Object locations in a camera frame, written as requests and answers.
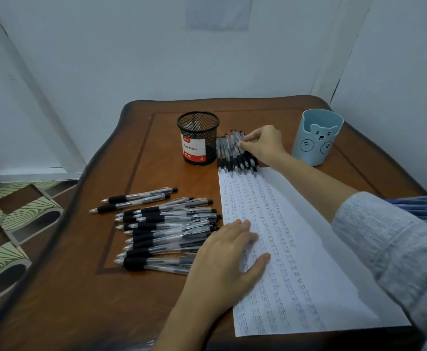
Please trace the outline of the person's right hand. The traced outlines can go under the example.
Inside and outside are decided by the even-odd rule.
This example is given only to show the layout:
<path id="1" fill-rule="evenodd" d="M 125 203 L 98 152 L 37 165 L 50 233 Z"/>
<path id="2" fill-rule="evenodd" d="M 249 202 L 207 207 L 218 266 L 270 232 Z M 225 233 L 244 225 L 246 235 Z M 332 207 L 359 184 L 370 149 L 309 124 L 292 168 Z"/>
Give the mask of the person's right hand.
<path id="1" fill-rule="evenodd" d="M 260 162 L 273 169 L 279 169 L 288 156 L 283 145 L 281 132 L 273 125 L 265 125 L 245 135 L 242 141 L 258 141 L 262 145 L 261 152 L 249 152 Z"/>

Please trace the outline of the person's left hand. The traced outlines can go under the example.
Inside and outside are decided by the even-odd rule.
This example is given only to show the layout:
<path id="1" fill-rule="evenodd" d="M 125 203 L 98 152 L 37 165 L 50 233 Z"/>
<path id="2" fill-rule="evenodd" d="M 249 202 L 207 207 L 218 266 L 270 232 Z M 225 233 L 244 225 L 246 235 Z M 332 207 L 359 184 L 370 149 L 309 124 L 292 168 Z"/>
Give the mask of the person's left hand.
<path id="1" fill-rule="evenodd" d="M 254 287 L 241 285 L 241 274 L 244 271 L 240 269 L 240 262 L 246 248 L 257 240 L 258 234 L 251 229 L 239 236 L 228 236 L 228 224 L 224 225 L 200 248 L 184 288 L 187 286 L 200 291 L 212 288 L 232 289 L 238 296 L 237 302 L 240 301 Z"/>

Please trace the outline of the black grip ballpoint pen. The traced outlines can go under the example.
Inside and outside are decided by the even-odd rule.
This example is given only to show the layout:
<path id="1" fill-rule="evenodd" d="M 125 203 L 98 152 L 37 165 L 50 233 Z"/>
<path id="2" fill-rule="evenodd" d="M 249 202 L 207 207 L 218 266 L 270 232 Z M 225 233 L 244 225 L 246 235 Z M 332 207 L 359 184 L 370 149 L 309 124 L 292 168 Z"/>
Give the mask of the black grip ballpoint pen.
<path id="1" fill-rule="evenodd" d="M 238 144 L 242 141 L 242 139 L 243 138 L 238 131 L 233 129 L 230 131 L 230 141 L 232 143 L 231 146 L 235 147 L 236 150 L 238 150 L 240 153 L 244 152 L 244 150 Z"/>

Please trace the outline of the person's left forearm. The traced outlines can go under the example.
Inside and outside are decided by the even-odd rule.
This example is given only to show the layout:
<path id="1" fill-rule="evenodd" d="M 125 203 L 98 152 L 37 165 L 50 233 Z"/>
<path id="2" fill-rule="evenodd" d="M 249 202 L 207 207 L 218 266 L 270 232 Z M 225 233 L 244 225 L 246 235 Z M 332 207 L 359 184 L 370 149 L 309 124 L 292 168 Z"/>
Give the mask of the person's left forearm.
<path id="1" fill-rule="evenodd" d="M 237 302 L 232 289 L 183 289 L 151 351 L 200 351 L 216 320 Z"/>

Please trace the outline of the person's right forearm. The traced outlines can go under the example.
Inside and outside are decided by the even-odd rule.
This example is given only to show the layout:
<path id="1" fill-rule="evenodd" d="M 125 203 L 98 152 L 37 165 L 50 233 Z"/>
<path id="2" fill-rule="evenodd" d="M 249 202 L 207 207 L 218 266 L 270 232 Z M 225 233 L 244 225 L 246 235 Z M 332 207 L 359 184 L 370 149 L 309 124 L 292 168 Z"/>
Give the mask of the person's right forearm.
<path id="1" fill-rule="evenodd" d="M 260 160 L 281 173 L 331 224 L 427 338 L 427 223 L 367 192 L 358 192 L 289 155 L 270 149 Z M 427 339 L 423 347 L 427 351 Z"/>

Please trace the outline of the row of clear black pens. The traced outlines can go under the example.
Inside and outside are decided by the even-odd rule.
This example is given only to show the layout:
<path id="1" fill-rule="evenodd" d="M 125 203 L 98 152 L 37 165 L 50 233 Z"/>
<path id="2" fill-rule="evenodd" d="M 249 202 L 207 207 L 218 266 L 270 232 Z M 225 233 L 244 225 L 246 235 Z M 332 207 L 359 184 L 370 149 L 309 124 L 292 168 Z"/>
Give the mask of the row of clear black pens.
<path id="1" fill-rule="evenodd" d="M 237 130 L 244 139 L 245 134 Z M 240 153 L 235 147 L 231 146 L 230 134 L 216 138 L 216 158 L 217 169 L 219 173 L 234 174 L 252 174 L 258 175 L 259 163 L 256 157 L 249 152 Z"/>

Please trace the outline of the white handwritten paper sheet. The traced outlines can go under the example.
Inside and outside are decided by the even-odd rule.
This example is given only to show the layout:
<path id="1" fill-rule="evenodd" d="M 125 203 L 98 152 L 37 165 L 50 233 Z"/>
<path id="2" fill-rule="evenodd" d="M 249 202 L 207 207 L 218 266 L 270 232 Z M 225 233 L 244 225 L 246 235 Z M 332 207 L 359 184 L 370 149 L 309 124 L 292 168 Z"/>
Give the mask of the white handwritten paper sheet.
<path id="1" fill-rule="evenodd" d="M 410 326 L 330 224 L 278 172 L 218 174 L 223 223 L 248 219 L 258 240 L 248 270 L 270 253 L 266 271 L 233 308 L 236 337 Z"/>

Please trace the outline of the black mesh pen holder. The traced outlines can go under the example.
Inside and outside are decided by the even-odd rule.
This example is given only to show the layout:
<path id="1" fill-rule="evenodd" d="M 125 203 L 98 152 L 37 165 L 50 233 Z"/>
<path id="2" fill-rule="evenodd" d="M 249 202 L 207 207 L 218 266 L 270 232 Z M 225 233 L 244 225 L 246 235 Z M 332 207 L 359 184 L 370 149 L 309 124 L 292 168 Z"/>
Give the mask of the black mesh pen holder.
<path id="1" fill-rule="evenodd" d="M 183 159 L 194 166 L 205 166 L 217 159 L 217 128 L 220 120 L 214 113 L 192 111 L 176 121 L 181 133 Z"/>

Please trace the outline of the light blue bear pen holder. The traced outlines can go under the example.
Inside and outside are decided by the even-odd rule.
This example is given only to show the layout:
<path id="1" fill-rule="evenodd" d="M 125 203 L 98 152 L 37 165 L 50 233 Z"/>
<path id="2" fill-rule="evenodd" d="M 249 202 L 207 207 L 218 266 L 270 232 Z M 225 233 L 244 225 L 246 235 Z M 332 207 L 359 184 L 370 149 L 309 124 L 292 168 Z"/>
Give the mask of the light blue bear pen holder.
<path id="1" fill-rule="evenodd" d="M 339 114 L 325 109 L 303 112 L 291 154 L 310 166 L 322 165 L 344 124 Z"/>

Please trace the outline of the pile of clear black pens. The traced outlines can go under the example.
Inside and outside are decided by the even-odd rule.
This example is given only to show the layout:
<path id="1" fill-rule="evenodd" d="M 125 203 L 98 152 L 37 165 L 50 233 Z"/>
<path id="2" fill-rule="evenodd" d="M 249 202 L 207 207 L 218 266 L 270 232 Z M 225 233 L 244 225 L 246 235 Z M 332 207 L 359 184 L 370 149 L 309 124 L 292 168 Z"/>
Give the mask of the pile of clear black pens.
<path id="1" fill-rule="evenodd" d="M 178 197 L 168 201 L 177 188 L 167 187 L 134 195 L 120 195 L 102 200 L 92 214 L 119 211 L 114 217 L 114 231 L 126 238 L 115 257 L 116 265 L 127 270 L 156 270 L 158 265 L 190 266 L 192 259 L 159 259 L 158 254 L 197 252 L 214 231 L 222 215 L 208 198 Z"/>

